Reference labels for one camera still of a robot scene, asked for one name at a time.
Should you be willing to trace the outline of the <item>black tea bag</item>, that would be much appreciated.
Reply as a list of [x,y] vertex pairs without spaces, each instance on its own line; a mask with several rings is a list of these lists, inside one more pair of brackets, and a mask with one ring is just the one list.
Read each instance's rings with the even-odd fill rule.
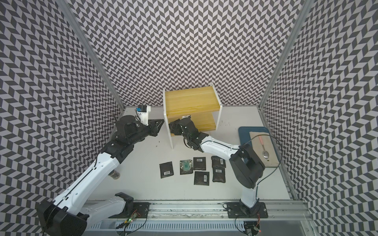
[[218,156],[212,156],[212,168],[226,168],[226,161]]
[[206,157],[194,157],[193,169],[195,171],[206,171]]
[[213,168],[213,182],[226,183],[225,168]]
[[172,162],[161,163],[159,169],[161,179],[174,175]]
[[196,171],[195,172],[195,178],[194,178],[194,185],[203,185],[203,186],[209,186],[209,172],[204,171]]

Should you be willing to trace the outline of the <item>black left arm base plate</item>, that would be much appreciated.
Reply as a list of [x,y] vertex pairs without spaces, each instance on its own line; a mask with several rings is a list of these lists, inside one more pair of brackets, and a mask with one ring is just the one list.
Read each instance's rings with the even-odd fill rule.
[[121,213],[112,215],[109,218],[129,218],[133,212],[138,213],[137,218],[146,218],[149,208],[149,202],[133,202],[126,204]]

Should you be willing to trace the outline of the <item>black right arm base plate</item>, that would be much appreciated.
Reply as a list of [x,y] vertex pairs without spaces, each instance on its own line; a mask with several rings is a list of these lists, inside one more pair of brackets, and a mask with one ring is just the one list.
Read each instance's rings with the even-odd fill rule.
[[228,218],[268,218],[268,210],[264,202],[257,202],[251,208],[245,206],[242,202],[227,202],[225,209]]

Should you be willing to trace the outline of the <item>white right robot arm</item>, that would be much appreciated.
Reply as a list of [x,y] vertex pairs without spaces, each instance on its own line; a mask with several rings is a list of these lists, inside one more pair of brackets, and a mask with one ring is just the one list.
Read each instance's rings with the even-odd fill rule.
[[236,179],[242,185],[240,211],[249,217],[258,214],[258,182],[263,176],[265,165],[252,146],[238,146],[219,141],[207,133],[200,132],[190,117],[173,121],[168,127],[170,133],[183,136],[189,148],[228,160]]

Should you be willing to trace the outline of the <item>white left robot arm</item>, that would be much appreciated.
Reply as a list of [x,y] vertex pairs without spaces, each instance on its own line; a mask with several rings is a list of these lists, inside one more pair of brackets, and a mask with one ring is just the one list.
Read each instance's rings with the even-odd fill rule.
[[43,200],[36,206],[43,234],[50,236],[81,236],[94,224],[114,215],[133,214],[133,197],[123,192],[91,207],[84,207],[90,195],[103,180],[133,151],[136,143],[156,137],[163,119],[138,120],[127,115],[116,122],[116,132],[100,150],[88,169],[54,200]]

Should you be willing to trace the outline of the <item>green tea bag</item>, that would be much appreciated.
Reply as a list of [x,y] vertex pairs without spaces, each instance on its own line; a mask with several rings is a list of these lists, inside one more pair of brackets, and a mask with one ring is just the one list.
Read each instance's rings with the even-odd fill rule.
[[190,159],[180,161],[180,175],[193,173],[193,161]]

